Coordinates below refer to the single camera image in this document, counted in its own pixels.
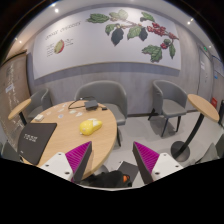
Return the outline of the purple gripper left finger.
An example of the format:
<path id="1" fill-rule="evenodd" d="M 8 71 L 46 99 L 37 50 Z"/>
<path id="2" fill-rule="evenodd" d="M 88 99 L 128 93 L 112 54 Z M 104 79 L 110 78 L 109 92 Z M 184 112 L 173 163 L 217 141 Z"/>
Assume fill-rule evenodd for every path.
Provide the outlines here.
<path id="1" fill-rule="evenodd" d="M 86 142 L 66 153 L 66 158 L 73 171 L 72 181 L 74 183 L 79 183 L 82 180 L 91 153 L 91 141 Z"/>

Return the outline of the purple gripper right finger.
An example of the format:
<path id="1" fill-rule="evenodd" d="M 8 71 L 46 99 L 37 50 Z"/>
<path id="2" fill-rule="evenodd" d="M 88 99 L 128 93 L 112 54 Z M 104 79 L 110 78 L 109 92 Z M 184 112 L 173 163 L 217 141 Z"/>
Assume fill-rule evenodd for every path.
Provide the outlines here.
<path id="1" fill-rule="evenodd" d="M 136 141 L 133 142 L 133 154 L 143 182 L 145 184 L 152 183 L 152 170 L 159 158 L 159 154 Z"/>

